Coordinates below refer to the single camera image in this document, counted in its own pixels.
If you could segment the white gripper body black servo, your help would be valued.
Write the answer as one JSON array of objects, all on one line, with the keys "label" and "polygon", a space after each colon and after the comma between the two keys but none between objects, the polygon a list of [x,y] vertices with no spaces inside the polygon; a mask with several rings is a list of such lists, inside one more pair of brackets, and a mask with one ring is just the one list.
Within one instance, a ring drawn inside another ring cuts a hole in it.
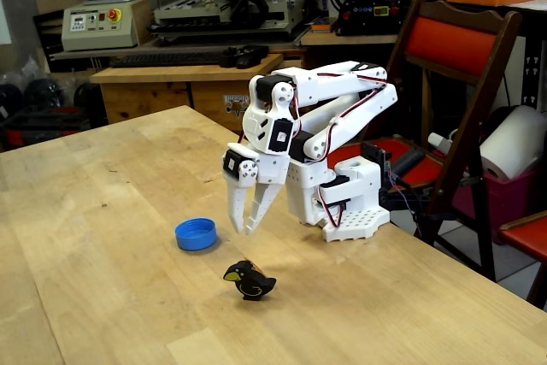
[{"label": "white gripper body black servo", "polygon": [[224,175],[230,184],[250,188],[255,184],[283,185],[290,157],[286,153],[266,154],[245,144],[229,143],[222,161]]}]

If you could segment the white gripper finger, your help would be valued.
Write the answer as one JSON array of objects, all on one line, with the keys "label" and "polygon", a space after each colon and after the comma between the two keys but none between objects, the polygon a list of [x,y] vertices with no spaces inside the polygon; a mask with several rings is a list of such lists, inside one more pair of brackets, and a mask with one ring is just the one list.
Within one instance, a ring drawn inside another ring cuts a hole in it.
[{"label": "white gripper finger", "polygon": [[250,216],[245,226],[247,235],[252,234],[257,229],[281,188],[282,185],[280,184],[258,183],[256,185]]},{"label": "white gripper finger", "polygon": [[246,191],[256,183],[257,164],[252,160],[229,159],[225,166],[227,213],[237,233],[244,229]]}]

